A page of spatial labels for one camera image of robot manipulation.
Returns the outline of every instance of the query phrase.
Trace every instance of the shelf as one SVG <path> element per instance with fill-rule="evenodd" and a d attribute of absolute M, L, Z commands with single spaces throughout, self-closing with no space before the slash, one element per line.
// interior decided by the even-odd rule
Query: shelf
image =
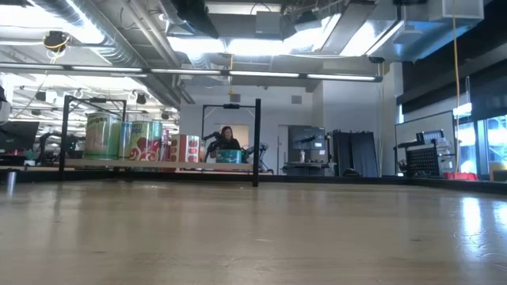
<path fill-rule="evenodd" d="M 93 160 L 93 159 L 66 159 L 65 166 L 110 166 L 110 167 L 183 168 L 183 169 L 229 169 L 229 170 L 254 169 L 254 166 L 250 164 L 235 164 L 235 163 L 113 161 L 113 160 Z"/>

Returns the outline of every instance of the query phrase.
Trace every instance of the computer monitor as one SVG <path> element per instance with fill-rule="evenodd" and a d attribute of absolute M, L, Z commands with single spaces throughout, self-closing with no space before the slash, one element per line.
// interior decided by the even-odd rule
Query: computer monitor
<path fill-rule="evenodd" d="M 0 154 L 11 150 L 31 150 L 39 122 L 0 122 Z"/>

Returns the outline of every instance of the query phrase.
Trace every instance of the woman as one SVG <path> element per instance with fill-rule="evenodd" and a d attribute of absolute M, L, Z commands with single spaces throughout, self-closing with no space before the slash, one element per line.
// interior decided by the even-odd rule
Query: woman
<path fill-rule="evenodd" d="M 223 127 L 220 134 L 219 148 L 221 150 L 241 150 L 238 140 L 232 135 L 231 127 Z"/>

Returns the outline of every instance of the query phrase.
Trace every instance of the metal rack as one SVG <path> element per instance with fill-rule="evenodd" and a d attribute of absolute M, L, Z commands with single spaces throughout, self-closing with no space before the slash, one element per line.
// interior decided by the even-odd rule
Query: metal rack
<path fill-rule="evenodd" d="M 89 160 L 89 159 L 66 159 L 66 148 L 63 147 L 67 144 L 67 129 L 68 129 L 68 120 L 69 113 L 72 112 L 71 102 L 77 101 L 79 104 L 84 103 L 90 105 L 98 110 L 103 112 L 109 112 L 116 114 L 110 110 L 102 108 L 95 103 L 106 103 L 106 102 L 121 102 L 124 104 L 122 121 L 126 119 L 126 110 L 127 110 L 127 101 L 126 100 L 109 100 L 105 98 L 90 98 L 90 99 L 79 99 L 73 96 L 65 96 L 64 104 L 63 104 L 63 123 L 62 123 L 62 140 L 61 140 L 61 150 L 59 157 L 59 179 L 61 181 L 65 180 L 65 167 L 66 166 L 110 166 L 114 167 L 115 170 L 118 170 L 120 167 L 150 167 L 150 168 L 194 168 L 194 169 L 223 169 L 223 170 L 232 170 L 232 169 L 240 169 L 252 171 L 253 175 L 249 175 L 252 180 L 252 184 L 254 187 L 259 185 L 259 146 L 260 146 L 260 136 L 261 136 L 261 99 L 255 100 L 255 106 L 240 106 L 243 108 L 255 108 L 255 126 L 254 126 L 254 142 L 253 142 L 253 165 L 247 164 L 228 164 L 228 163 L 203 163 L 203 162 L 175 162 L 175 161 L 107 161 L 107 160 Z M 205 105 L 203 106 L 203 121 L 204 121 L 204 110 L 206 106 L 214 106 L 214 107 L 223 107 L 223 105 Z M 142 172 L 132 172 L 132 178 L 135 178 L 137 175 L 143 176 L 146 173 Z"/>

